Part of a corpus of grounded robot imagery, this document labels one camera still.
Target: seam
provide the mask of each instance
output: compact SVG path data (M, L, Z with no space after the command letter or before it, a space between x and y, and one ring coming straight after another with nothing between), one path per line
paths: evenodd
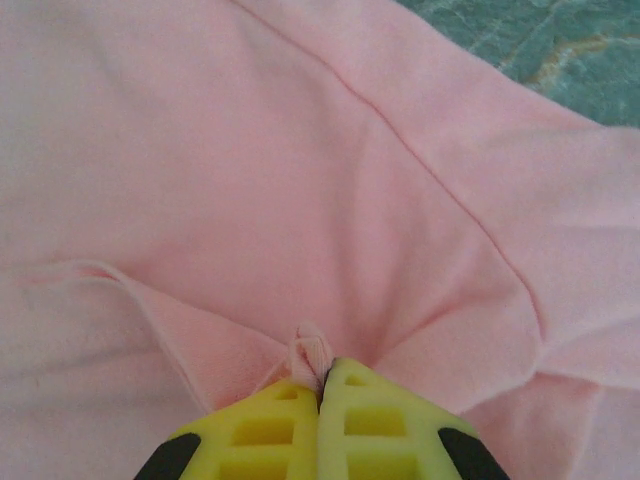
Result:
M385 114L380 110L380 108L377 107L371 100L369 100L363 94L358 92L358 90L356 90L356 88L354 86L352 86L350 84L350 82L347 81L340 74L340 72L338 72L338 70L333 67L333 65L331 65L331 63L329 63L327 60L322 58L320 55L318 55L315 52L307 49L306 47L304 47L303 45L298 43L295 39L293 39L290 36L288 36L287 34L283 33L278 28L276 28L271 23L269 23L267 20L265 20L260 15L255 13L253 10L250 10L249 8L245 7L244 5L238 3L237 0L227 0L227 1L229 3L235 5L237 8L239 8L241 11L245 12L245 14L249 15L250 17L252 17L257 22L259 22L262 26L264 26L273 35L276 35L277 37L281 38L282 40L284 40L289 45L294 46L296 49L298 49L300 52L302 52L307 57L311 57L316 62L319 62L325 69L327 69L338 80L338 82L340 82L340 84L351 95L353 95L359 102L365 104L371 110L373 110L373 112L380 118L380 120L382 120L382 122L387 126L387 128L389 128L391 133L393 133L393 135L402 144L402 146L407 150L407 152L409 152L409 154L414 158L414 160L417 161L418 164L420 164L420 166L422 166L422 168L426 171L426 173L434 179L434 181L440 186L440 188L442 188L445 191L445 193L455 202L455 204L460 209L462 209L462 211L480 229L480 231L484 234L486 239L491 243L491 245L493 246L495 251L500 255L500 258L503 260L503 262L507 265L507 267L515 275L515 277L518 279L518 281L522 284L523 288L527 292L527 296L529 297L529 302L531 303L531 308L533 309L533 312L534 312L534 315L535 315L535 320L536 320L536 323L537 323L537 326L538 326L538 332L539 332L539 335L540 335L540 339L544 344L545 340L546 340L546 331L545 331L545 328L544 328L544 324L543 324L543 322L541 320L542 316L541 316L541 313L540 313L540 307L538 306L538 302L536 301L535 294L533 292L533 288L531 287L531 285L529 284L529 282L525 278L524 274L522 272L520 272L516 268L515 264L508 258L508 256L506 255L506 253L504 252L502 247L498 244L497 240L492 236L492 234L489 231L489 229L487 227L485 227L484 224L481 222L480 218L478 218L472 212L471 208L467 207L467 205L464 202L462 202L462 200L460 200L450 188L447 187L447 185L444 183L444 181L442 181L440 179L440 177L438 177L438 175L436 175L436 173L427 164L427 162L425 162L411 148L409 143L400 134L400 131L385 116Z

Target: yellow tool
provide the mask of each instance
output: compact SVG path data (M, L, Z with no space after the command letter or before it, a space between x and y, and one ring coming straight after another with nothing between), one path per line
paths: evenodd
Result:
M509 480L461 418L349 358L185 425L134 480Z

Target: pink cloth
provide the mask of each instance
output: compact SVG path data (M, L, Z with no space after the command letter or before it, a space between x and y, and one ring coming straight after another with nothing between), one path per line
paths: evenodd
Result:
M640 471L640 133L389 0L0 0L0 162L3 479L131 478L302 321L514 479Z

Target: teal surface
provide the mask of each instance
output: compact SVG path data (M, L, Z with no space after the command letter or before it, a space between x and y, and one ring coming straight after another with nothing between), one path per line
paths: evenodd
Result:
M398 1L516 82L640 127L640 0Z

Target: black rubber grip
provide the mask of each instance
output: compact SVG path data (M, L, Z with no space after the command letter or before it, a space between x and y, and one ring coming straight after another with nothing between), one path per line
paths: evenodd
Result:
M200 441L195 433L185 433L164 442L156 448L133 480L180 480Z
M440 441L462 480L509 480L484 444L455 428L438 431Z

